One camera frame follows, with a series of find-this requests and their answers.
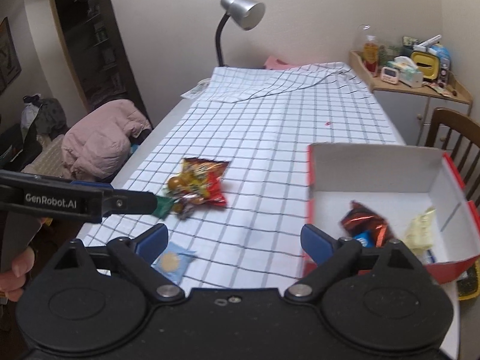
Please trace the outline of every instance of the candy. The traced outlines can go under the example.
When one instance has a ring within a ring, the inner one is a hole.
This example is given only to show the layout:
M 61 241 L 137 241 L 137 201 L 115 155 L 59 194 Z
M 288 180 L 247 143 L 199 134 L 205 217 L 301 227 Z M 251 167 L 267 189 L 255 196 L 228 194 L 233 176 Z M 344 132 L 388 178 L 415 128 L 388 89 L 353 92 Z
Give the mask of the candy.
M 435 209 L 429 207 L 423 214 L 417 215 L 410 222 L 403 242 L 415 254 L 421 255 L 434 245 L 431 223 L 435 218 Z
M 174 176 L 169 179 L 167 185 L 169 187 L 169 190 L 174 192 L 177 190 L 181 190 L 183 187 L 187 185 L 187 183 L 182 178 L 178 176 Z
M 392 231 L 387 221 L 376 212 L 365 207 L 363 204 L 352 200 L 351 211 L 341 220 L 341 225 L 352 237 L 363 232 L 368 232 L 374 246 L 379 248 L 393 238 Z
M 180 218 L 191 215 L 195 206 L 208 202 L 226 207 L 221 192 L 220 178 L 225 174 L 228 161 L 184 158 L 181 172 L 167 182 L 167 195 L 175 199 L 171 210 Z
M 180 257 L 178 254 L 169 251 L 160 256 L 160 266 L 165 272 L 176 271 L 180 264 Z
M 359 241 L 364 248 L 372 248 L 375 246 L 373 241 L 371 240 L 371 235 L 368 231 L 357 234 L 353 238 Z

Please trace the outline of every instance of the picture frame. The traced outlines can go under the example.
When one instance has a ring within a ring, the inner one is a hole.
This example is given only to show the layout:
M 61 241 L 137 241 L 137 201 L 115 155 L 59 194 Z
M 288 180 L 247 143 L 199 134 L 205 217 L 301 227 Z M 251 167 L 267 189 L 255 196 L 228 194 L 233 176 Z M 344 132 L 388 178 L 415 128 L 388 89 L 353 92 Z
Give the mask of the picture frame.
M 5 91 L 21 71 L 8 17 L 6 17 L 0 24 L 0 93 Z

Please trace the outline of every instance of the green candy wrapper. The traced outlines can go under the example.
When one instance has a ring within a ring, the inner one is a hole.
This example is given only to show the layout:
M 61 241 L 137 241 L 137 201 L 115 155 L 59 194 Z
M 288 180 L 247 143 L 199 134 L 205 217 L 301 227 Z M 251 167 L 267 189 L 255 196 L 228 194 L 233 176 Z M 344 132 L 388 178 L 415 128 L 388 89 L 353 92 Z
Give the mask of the green candy wrapper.
M 164 196 L 157 196 L 157 209 L 152 212 L 152 215 L 160 219 L 165 219 L 172 209 L 174 203 L 174 199 L 166 198 Z

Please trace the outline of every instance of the blue candy packet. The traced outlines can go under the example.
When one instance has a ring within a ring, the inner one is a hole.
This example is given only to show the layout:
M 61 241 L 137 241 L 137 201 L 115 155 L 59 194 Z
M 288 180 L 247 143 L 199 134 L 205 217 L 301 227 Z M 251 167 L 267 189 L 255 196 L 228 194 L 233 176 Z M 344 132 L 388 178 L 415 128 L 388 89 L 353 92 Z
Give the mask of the blue candy packet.
M 179 285 L 195 252 L 169 242 L 166 249 L 152 264 L 152 268 Z
M 369 231 L 364 231 L 363 233 L 357 234 L 353 238 L 357 241 L 360 241 L 364 248 L 372 248 L 375 246 Z

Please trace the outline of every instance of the bottle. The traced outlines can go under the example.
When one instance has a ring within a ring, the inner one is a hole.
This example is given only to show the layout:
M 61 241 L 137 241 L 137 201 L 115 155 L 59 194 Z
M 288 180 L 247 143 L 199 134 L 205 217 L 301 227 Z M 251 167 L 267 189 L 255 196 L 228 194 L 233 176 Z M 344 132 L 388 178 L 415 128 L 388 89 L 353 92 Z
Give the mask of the bottle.
M 363 45 L 363 64 L 372 77 L 377 76 L 378 71 L 378 43 L 375 35 L 367 35 L 367 41 Z
M 360 55 L 363 58 L 363 47 L 367 40 L 367 35 L 375 35 L 376 31 L 374 30 L 373 26 L 369 24 L 362 24 L 357 27 L 355 31 L 355 38 L 352 44 L 353 51 L 359 51 Z

